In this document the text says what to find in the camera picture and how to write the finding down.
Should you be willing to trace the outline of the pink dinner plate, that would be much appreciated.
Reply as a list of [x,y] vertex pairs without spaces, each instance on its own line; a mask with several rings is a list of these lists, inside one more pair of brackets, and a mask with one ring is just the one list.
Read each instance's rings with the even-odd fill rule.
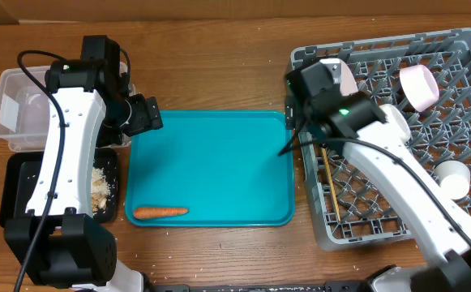
[[349,66],[339,58],[322,58],[319,60],[331,73],[333,82],[339,86],[342,96],[358,92],[358,87]]

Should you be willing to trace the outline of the wooden chopstick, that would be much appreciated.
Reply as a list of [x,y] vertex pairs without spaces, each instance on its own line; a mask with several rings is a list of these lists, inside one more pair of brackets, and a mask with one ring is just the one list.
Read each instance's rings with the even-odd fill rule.
[[330,164],[329,164],[329,160],[328,160],[328,153],[327,153],[326,148],[321,148],[321,150],[322,150],[322,157],[323,157],[323,163],[324,163],[325,171],[326,171],[326,175],[327,175],[327,180],[328,180],[328,184],[329,184],[329,188],[330,188],[330,192],[331,192],[333,209],[334,209],[334,212],[336,214],[337,221],[340,222],[341,218],[340,218],[339,204],[338,204],[337,197],[336,197],[335,187],[334,187],[334,184],[333,184],[333,181],[332,181],[332,172],[331,172],[331,168],[330,168]]

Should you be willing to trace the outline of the pile of rice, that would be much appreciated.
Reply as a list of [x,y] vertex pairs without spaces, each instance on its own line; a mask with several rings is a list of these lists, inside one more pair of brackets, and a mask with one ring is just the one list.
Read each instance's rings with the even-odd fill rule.
[[103,169],[93,168],[91,179],[91,196],[94,200],[107,198],[110,194],[109,184]]

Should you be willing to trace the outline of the white shallow bowl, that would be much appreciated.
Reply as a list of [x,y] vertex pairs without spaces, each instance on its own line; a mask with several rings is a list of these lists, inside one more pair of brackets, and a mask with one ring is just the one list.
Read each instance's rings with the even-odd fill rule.
[[411,138],[409,125],[401,112],[391,104],[384,104],[379,107],[386,115],[387,125],[393,131],[394,135],[406,144]]

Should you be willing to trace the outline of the pile of peanut shells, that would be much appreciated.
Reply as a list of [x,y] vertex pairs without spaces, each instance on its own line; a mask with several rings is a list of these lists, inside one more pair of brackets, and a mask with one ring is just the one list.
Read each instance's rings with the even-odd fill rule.
[[97,213],[101,209],[105,209],[107,204],[107,195],[103,195],[100,193],[92,193],[91,203],[92,203],[92,211]]

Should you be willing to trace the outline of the orange carrot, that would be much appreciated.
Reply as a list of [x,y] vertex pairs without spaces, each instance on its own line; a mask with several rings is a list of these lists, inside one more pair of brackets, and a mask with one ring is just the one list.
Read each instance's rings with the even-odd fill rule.
[[138,220],[151,220],[163,217],[177,217],[188,214],[188,208],[156,208],[142,207],[134,211],[134,217]]

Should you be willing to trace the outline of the pink rimmed bowl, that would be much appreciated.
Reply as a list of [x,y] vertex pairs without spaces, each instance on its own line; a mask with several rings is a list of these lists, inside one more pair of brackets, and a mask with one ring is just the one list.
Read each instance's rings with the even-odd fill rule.
[[409,104],[422,112],[439,99],[439,86],[432,72],[424,65],[400,70],[400,85]]

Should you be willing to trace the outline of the small white cup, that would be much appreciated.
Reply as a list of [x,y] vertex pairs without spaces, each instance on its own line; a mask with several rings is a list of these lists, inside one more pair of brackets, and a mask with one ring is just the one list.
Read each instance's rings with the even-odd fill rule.
[[452,200],[461,200],[467,196],[470,188],[470,171],[460,161],[444,161],[435,168],[439,186]]

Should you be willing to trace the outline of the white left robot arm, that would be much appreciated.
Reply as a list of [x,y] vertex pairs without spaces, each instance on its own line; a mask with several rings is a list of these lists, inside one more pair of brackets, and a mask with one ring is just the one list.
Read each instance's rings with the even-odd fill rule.
[[160,129],[155,98],[131,94],[129,57],[107,36],[85,36],[81,55],[54,55],[38,88],[49,100],[49,129],[36,186],[4,238],[21,268],[16,285],[79,291],[150,291],[146,274],[117,256],[115,237],[93,217],[96,148]]

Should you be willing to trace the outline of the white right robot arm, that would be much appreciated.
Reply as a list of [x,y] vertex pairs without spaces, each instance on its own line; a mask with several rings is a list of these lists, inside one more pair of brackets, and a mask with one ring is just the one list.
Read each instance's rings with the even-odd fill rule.
[[471,291],[471,216],[406,148],[407,122],[359,91],[339,58],[304,62],[285,75],[300,128],[368,177],[408,226],[426,265],[383,268],[359,291]]

